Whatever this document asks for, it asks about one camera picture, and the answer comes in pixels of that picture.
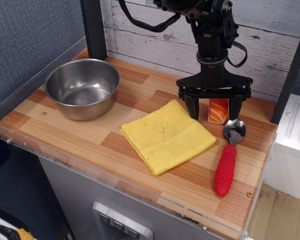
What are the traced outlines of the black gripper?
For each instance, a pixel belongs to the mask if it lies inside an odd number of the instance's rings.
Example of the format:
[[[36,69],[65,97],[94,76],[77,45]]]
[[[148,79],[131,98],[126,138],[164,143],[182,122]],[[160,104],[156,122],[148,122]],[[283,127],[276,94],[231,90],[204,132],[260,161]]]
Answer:
[[[202,65],[199,73],[176,81],[178,97],[195,120],[199,118],[199,99],[229,99],[229,119],[237,119],[243,100],[252,95],[252,83],[251,78],[233,74],[223,64]]]

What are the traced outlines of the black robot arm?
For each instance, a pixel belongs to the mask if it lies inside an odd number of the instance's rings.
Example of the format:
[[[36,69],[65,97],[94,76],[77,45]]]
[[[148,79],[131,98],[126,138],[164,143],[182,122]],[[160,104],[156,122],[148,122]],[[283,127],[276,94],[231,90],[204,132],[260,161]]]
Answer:
[[[158,8],[185,16],[197,43],[196,59],[200,72],[179,79],[178,96],[185,102],[190,116],[199,118],[200,99],[228,99],[229,118],[239,117],[243,101],[251,97],[249,77],[236,75],[225,68],[228,50],[235,46],[239,25],[234,22],[230,0],[155,0]]]

